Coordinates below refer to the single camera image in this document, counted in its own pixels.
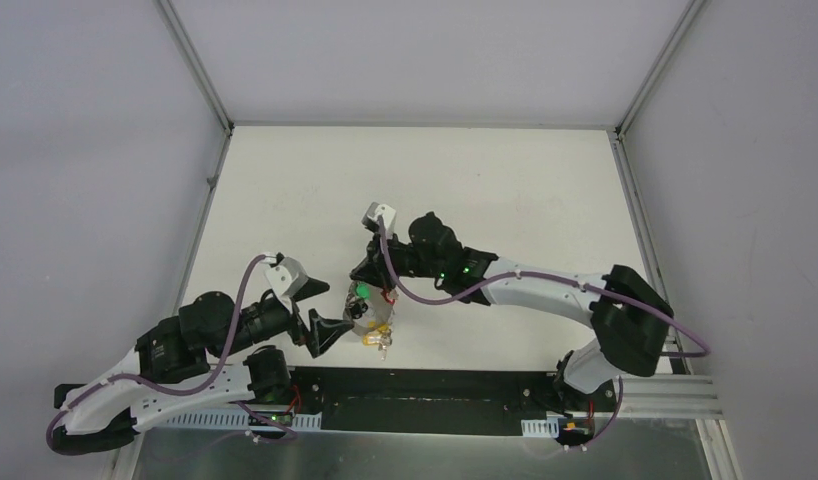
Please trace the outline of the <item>large keyring with keys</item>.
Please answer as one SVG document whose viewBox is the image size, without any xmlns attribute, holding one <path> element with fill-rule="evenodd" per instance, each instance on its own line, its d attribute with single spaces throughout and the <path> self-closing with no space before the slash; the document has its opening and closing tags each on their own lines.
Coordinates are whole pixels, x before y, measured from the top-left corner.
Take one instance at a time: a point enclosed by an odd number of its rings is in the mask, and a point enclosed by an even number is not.
<svg viewBox="0 0 818 480">
<path fill-rule="evenodd" d="M 343 318 L 353 324 L 352 332 L 366 347 L 376 348 L 385 361 L 393 343 L 394 306 L 398 294 L 353 280 L 345 299 Z"/>
</svg>

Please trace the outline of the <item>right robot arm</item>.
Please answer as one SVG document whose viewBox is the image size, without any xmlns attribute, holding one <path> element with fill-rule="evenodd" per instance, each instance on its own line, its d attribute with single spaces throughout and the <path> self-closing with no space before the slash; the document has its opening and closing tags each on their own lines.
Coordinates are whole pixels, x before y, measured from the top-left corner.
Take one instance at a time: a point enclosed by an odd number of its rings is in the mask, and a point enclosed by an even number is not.
<svg viewBox="0 0 818 480">
<path fill-rule="evenodd" d="M 463 245 L 432 212 L 411 223 L 408 242 L 394 233 L 386 205 L 372 204 L 361 223 L 372 239 L 350 273 L 354 281 L 431 306 L 521 307 L 590 328 L 593 340 L 557 366 L 552 393 L 561 407 L 580 408 L 615 377 L 656 373 L 673 311 L 632 268 L 574 274 L 527 266 Z"/>
</svg>

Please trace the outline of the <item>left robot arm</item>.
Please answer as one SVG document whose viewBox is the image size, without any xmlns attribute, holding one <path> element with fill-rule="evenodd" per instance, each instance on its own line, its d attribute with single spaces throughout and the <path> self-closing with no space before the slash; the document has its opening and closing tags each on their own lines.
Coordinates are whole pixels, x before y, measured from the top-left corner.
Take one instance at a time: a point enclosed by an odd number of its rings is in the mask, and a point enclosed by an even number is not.
<svg viewBox="0 0 818 480">
<path fill-rule="evenodd" d="M 223 403 L 294 404 L 291 374 L 270 339 L 286 334 L 317 358 L 353 325 L 321 317 L 303 320 L 298 302 L 327 292 L 311 279 L 284 305 L 271 290 L 242 307 L 210 291 L 139 337 L 114 367 L 85 385 L 54 390 L 58 413 L 45 433 L 66 456 L 115 450 L 178 415 Z"/>
</svg>

